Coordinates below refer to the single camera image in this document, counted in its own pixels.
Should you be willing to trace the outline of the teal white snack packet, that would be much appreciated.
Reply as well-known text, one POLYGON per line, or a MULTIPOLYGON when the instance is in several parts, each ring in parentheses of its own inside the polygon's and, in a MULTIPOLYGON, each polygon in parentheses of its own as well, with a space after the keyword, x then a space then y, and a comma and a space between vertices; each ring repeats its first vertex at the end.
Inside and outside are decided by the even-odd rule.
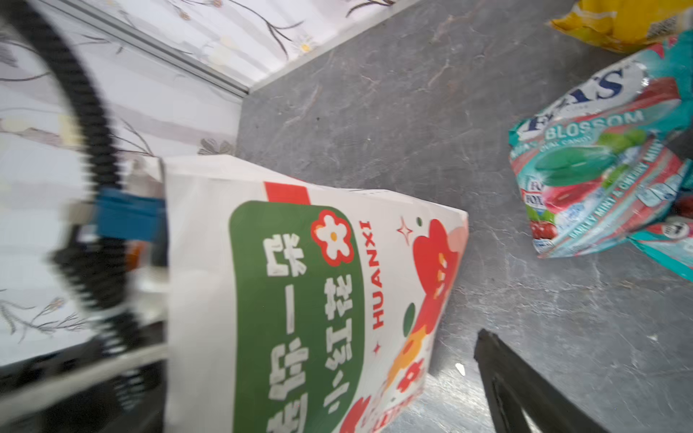
POLYGON ((692 32, 670 36, 628 58, 644 78, 631 102, 644 122, 626 133, 648 165, 636 188, 640 215, 657 209, 629 240, 653 260, 692 280, 692 32))

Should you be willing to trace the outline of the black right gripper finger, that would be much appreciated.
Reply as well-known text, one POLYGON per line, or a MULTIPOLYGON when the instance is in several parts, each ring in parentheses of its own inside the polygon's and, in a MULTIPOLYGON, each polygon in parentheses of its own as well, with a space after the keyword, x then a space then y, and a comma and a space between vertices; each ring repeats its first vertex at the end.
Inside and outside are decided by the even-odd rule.
POLYGON ((497 432, 601 432, 606 429, 571 402, 495 333, 478 332, 474 358, 497 432))

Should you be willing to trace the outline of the yellow snack packet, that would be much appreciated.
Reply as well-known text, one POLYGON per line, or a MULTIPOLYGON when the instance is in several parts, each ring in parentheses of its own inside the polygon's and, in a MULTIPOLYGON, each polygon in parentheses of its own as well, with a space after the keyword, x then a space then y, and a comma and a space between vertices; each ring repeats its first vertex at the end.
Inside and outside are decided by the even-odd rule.
POLYGON ((552 29, 610 52, 632 53, 692 28, 689 0, 577 1, 552 29))

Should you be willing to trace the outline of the white paper bag red flower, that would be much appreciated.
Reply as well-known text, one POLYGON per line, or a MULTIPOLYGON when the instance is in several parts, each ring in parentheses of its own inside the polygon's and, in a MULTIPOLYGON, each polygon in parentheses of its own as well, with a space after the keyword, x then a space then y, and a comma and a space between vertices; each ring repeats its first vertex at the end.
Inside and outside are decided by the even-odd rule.
MULTIPOLYGON (((238 158, 162 162, 169 272, 163 432, 377 432, 422 390, 468 240, 465 211, 337 189, 238 158)), ((126 242, 68 222, 52 255, 77 304, 39 331, 144 342, 126 242)))

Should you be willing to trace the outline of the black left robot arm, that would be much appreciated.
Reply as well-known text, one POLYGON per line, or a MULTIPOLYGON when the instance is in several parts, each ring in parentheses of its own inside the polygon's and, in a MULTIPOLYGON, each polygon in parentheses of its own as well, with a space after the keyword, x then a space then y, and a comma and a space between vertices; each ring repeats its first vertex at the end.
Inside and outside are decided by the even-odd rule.
POLYGON ((164 325, 108 355, 98 337, 1 369, 3 432, 161 432, 167 347, 164 325))

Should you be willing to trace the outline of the white teal candy packet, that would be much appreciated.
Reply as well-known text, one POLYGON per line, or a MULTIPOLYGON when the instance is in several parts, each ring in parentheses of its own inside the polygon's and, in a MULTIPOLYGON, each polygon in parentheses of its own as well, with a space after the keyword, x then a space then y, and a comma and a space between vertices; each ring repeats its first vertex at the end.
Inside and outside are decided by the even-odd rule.
POLYGON ((691 164, 692 67, 652 52, 599 70, 510 134, 510 161, 542 258, 593 254, 662 217, 691 164))

